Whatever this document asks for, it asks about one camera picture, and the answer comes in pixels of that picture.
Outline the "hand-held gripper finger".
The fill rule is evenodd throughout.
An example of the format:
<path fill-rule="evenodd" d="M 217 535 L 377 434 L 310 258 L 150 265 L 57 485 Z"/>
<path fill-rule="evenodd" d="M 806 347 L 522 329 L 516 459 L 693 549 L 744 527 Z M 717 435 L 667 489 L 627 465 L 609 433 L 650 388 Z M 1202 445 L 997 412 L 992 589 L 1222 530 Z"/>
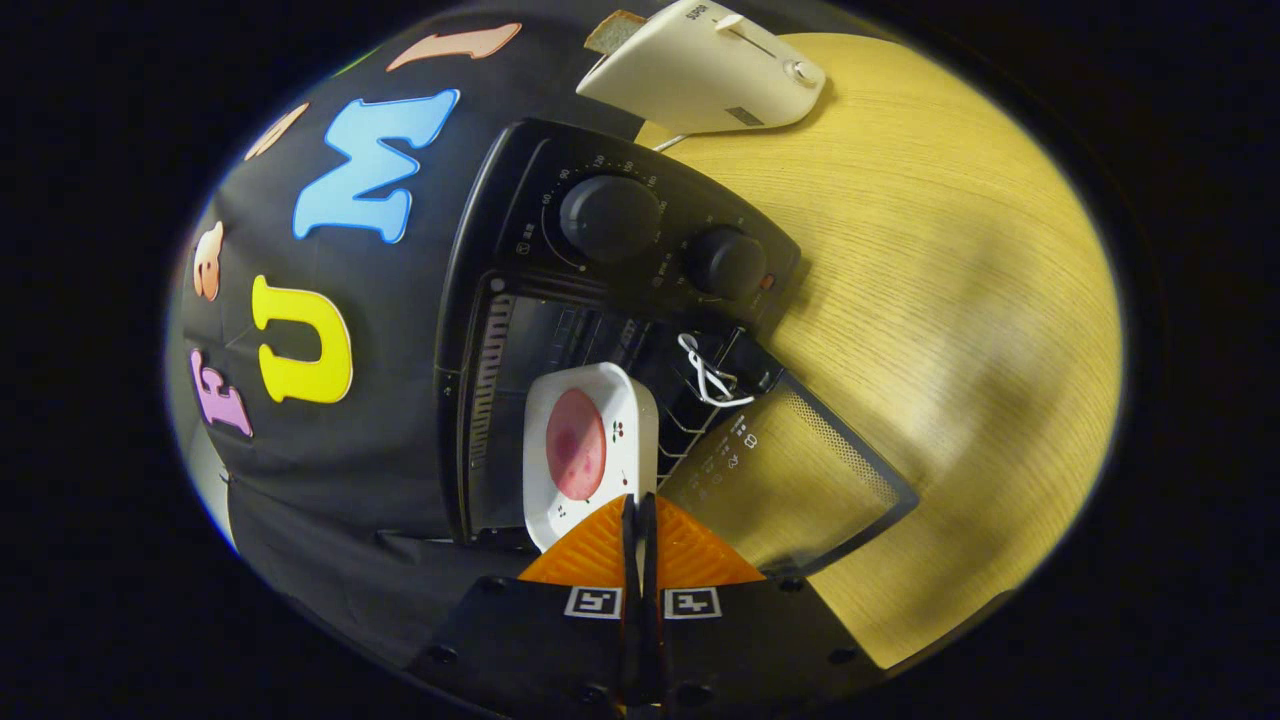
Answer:
<path fill-rule="evenodd" d="M 408 666 L 408 674 L 477 714 L 621 716 L 625 665 L 637 639 L 636 503 L 608 502 L 547 557 L 600 550 L 613 583 L 475 580 Z"/>
<path fill-rule="evenodd" d="M 810 716 L 884 678 L 808 578 L 764 575 L 671 501 L 641 501 L 641 715 Z"/>

